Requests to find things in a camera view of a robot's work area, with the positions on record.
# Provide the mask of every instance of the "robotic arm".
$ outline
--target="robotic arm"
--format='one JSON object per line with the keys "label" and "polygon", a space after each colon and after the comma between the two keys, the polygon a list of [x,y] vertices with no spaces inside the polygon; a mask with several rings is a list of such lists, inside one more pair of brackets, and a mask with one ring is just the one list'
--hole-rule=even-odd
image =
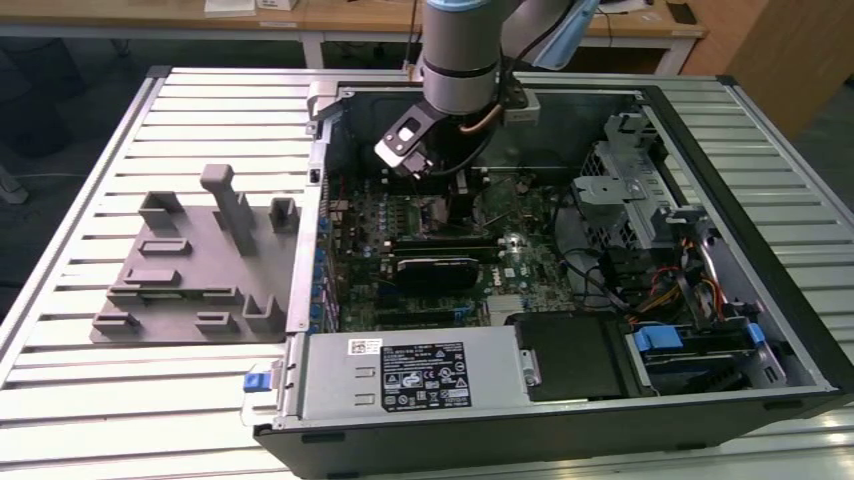
{"label": "robotic arm", "polygon": [[516,63],[563,68],[598,6],[599,0],[426,1],[424,100],[375,147],[399,175],[450,175],[471,163],[492,125],[527,107]]}

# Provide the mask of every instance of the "power supply label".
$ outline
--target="power supply label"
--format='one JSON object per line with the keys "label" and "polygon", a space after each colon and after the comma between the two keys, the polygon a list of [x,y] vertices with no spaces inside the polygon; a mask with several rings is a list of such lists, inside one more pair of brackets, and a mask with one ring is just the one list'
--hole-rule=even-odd
{"label": "power supply label", "polygon": [[387,412],[471,407],[462,342],[383,347],[380,372]]}

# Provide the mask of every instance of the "slotted aluminum surface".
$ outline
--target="slotted aluminum surface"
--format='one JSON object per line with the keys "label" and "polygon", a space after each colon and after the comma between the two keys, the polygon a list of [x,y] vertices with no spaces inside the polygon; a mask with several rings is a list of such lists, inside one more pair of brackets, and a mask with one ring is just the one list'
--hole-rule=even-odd
{"label": "slotted aluminum surface", "polygon": [[[815,173],[735,90],[711,78],[530,74],[536,83],[658,84],[815,310],[854,354],[854,233]],[[314,80],[395,73],[175,69],[148,80],[0,330],[3,478],[292,478],[242,424],[242,376],[278,345],[92,345],[91,319],[140,226],[151,189],[211,204],[196,175],[228,162],[254,205],[304,185]],[[674,168],[677,181],[689,188]],[[274,404],[272,395],[266,405]],[[851,478],[854,410],[771,425],[719,448],[412,474],[491,479]]]}

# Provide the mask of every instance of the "circuit board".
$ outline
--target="circuit board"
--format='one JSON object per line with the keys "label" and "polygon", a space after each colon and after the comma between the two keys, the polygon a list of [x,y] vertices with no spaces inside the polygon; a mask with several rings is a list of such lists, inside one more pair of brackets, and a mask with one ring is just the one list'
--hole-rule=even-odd
{"label": "circuit board", "polygon": [[[519,174],[494,175],[470,221],[455,225],[436,218],[442,197],[391,194],[371,182],[331,202],[340,331],[492,325],[491,299],[510,299],[519,312],[574,308],[547,231],[558,192],[530,183]],[[390,241],[486,237],[499,251],[478,265],[471,288],[439,295],[400,292],[391,275],[399,258],[383,248]]]}

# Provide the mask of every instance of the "blue latch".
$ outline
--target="blue latch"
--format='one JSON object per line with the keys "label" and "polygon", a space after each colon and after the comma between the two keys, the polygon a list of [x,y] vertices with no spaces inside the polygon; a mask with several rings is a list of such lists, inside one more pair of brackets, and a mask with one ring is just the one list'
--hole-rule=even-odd
{"label": "blue latch", "polygon": [[243,391],[246,393],[268,392],[272,390],[272,374],[270,372],[250,372],[243,376]]}
{"label": "blue latch", "polygon": [[754,347],[758,347],[765,343],[765,332],[758,323],[747,324],[747,333],[750,334],[750,340],[753,340]]}
{"label": "blue latch", "polygon": [[635,332],[634,339],[638,350],[642,352],[662,348],[682,348],[682,337],[677,327],[670,325],[643,327]]}
{"label": "blue latch", "polygon": [[323,307],[319,304],[312,303],[311,306],[308,307],[308,317],[312,320],[318,320],[322,316],[323,316]]}

